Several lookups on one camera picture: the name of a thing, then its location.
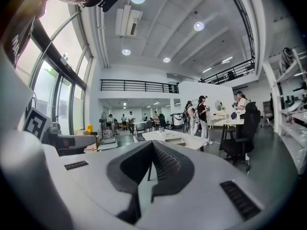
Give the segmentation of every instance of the white table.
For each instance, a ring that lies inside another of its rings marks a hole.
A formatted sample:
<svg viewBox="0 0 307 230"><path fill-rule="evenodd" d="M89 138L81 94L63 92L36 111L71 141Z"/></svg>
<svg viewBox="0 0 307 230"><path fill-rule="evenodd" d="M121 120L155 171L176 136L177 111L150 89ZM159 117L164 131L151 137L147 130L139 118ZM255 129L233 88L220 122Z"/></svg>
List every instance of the white table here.
<svg viewBox="0 0 307 230"><path fill-rule="evenodd" d="M236 125L236 138L239 138L240 137L240 129L238 127L239 127L239 125L244 124L244 119L238 120L238 119L228 118L228 119L221 120L221 121L217 122L216 124L223 125L222 138L221 138L221 144L220 144L220 150L222 150L222 141L224 139L226 139L226 135L227 135L227 133L225 133L226 127L229 126L229 125Z"/></svg>
<svg viewBox="0 0 307 230"><path fill-rule="evenodd" d="M133 123L133 124L134 124L134 128L135 128L136 134L138 134L137 125L146 124L147 122L148 122L148 121L142 121L142 122L135 122L135 123Z"/></svg>
<svg viewBox="0 0 307 230"><path fill-rule="evenodd" d="M208 139L206 138L200 138L198 136L191 136L189 134L184 134L181 132L168 130L168 129L165 129L165 131L162 133L160 131L152 131L152 132L143 133L142 135L145 138L145 140L161 140L161 141L165 141L166 139L180 137L186 143L185 147L193 149L193 150L200 149L201 151L203 151L203 145L206 142L208 142Z"/></svg>

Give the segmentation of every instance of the air conditioner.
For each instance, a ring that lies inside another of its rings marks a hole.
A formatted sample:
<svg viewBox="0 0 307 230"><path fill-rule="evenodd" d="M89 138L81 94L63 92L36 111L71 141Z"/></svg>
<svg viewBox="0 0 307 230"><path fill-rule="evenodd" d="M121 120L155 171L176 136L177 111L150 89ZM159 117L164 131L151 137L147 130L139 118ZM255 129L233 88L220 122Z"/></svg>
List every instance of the air conditioner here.
<svg viewBox="0 0 307 230"><path fill-rule="evenodd" d="M143 12L132 10L130 5L117 9L115 34L120 36L136 36L138 23Z"/></svg>

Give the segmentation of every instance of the yellow container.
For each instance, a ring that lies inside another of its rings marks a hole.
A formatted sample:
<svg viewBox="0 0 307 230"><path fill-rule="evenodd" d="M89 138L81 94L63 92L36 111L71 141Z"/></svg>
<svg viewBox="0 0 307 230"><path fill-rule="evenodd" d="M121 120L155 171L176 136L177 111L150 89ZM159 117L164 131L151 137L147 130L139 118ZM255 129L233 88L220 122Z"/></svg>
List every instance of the yellow container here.
<svg viewBox="0 0 307 230"><path fill-rule="evenodd" d="M93 131L93 125L87 126L86 130L91 134Z"/></svg>

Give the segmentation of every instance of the black railing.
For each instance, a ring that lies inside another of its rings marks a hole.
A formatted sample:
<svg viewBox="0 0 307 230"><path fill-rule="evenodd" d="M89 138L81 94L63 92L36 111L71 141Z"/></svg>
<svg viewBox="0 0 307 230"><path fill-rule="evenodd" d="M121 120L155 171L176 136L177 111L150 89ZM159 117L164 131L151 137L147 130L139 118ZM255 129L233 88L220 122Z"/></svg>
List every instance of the black railing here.
<svg viewBox="0 0 307 230"><path fill-rule="evenodd" d="M212 83L212 84L222 84L237 78L241 78L248 74L255 72L255 63L252 59L244 61L234 67L227 70L221 71L211 77L204 79L201 82Z"/></svg>
<svg viewBox="0 0 307 230"><path fill-rule="evenodd" d="M100 91L146 91L179 94L178 86L161 82L101 79Z"/></svg>
<svg viewBox="0 0 307 230"><path fill-rule="evenodd" d="M248 19L248 14L245 10L245 7L242 3L241 0L233 0L237 9L239 10L239 13L241 15L241 18L243 20L247 35L248 35L248 42L249 42L249 47L250 47L250 56L251 59L254 61L255 60L255 49L254 49L254 37L253 37L253 32L251 30L250 22Z"/></svg>

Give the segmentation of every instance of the window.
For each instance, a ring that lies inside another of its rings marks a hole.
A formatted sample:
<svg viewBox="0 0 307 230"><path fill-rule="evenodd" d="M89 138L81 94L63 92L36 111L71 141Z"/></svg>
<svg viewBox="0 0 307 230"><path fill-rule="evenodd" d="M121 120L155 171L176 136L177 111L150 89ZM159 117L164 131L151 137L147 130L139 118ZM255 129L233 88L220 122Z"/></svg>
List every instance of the window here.
<svg viewBox="0 0 307 230"><path fill-rule="evenodd" d="M38 73L34 93L36 94L36 108L51 118L52 95L56 84L58 73L44 61Z"/></svg>
<svg viewBox="0 0 307 230"><path fill-rule="evenodd" d="M86 59L86 56L83 57L83 60L80 65L80 69L78 72L78 76L84 81L86 69L87 69L88 61Z"/></svg>
<svg viewBox="0 0 307 230"><path fill-rule="evenodd" d="M40 18L40 21L48 36L51 37L70 16L67 3L48 0L45 14Z"/></svg>
<svg viewBox="0 0 307 230"><path fill-rule="evenodd" d="M35 65L35 62L40 54L39 48L35 45L35 43L30 39L28 45L26 46L22 55L20 55L17 66L16 73L18 77L24 82L24 84L28 84L32 69Z"/></svg>
<svg viewBox="0 0 307 230"><path fill-rule="evenodd" d="M58 101L56 116L63 135L69 135L69 120L68 120L68 102L71 92L71 83L62 77L58 90Z"/></svg>
<svg viewBox="0 0 307 230"><path fill-rule="evenodd" d="M76 85L73 99L73 130L83 129L83 90Z"/></svg>
<svg viewBox="0 0 307 230"><path fill-rule="evenodd" d="M63 28L54 39L53 44L62 56L65 54L67 63L75 71L82 54L82 48L74 31L72 21Z"/></svg>

